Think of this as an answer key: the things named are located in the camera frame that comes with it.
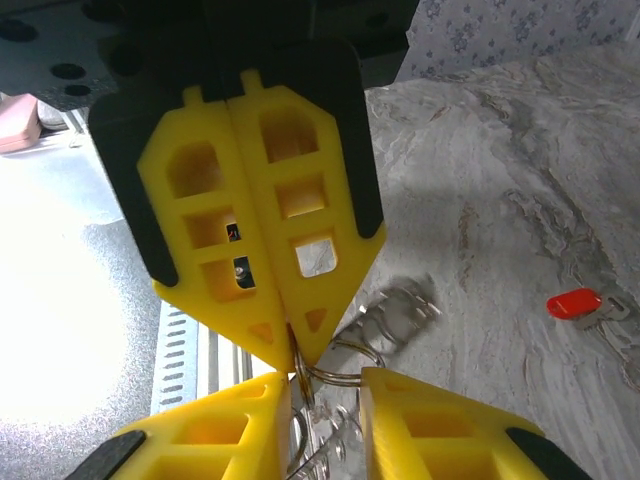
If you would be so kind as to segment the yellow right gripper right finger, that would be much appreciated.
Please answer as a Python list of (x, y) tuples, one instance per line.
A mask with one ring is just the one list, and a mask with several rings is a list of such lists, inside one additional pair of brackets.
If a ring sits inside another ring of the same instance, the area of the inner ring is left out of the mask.
[(369, 480), (593, 480), (528, 420), (397, 372), (361, 372)]

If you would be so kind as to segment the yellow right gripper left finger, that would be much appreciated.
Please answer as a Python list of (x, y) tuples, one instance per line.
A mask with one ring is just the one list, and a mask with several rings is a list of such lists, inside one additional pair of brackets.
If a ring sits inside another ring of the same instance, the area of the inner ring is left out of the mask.
[(285, 480), (290, 419), (267, 373), (122, 428), (64, 480)]

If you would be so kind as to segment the red plastic key tag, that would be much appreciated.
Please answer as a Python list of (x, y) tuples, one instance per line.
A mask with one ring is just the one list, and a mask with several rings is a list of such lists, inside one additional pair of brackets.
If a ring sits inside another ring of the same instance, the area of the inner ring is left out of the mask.
[(581, 287), (546, 301), (548, 313), (560, 320), (571, 320), (596, 311), (602, 304), (602, 296), (596, 291)]

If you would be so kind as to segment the grey rounded background object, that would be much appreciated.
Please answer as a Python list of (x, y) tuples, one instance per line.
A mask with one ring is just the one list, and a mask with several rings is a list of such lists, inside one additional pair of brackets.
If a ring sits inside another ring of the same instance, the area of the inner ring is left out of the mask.
[(64, 131), (68, 129), (63, 114), (41, 100), (37, 101), (37, 116), (44, 130)]

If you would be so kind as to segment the pink background object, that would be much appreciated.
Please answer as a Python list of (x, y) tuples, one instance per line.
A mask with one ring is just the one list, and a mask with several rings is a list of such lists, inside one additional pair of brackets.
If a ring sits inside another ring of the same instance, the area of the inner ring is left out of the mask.
[(40, 134), (35, 97), (6, 96), (0, 101), (0, 154), (33, 146)]

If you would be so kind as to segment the wide aluminium extrusion rail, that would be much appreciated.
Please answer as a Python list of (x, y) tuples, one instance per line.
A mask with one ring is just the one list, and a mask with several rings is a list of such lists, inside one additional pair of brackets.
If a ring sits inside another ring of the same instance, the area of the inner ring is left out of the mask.
[(227, 338), (204, 325), (199, 326), (196, 380), (198, 398), (274, 371), (267, 363)]

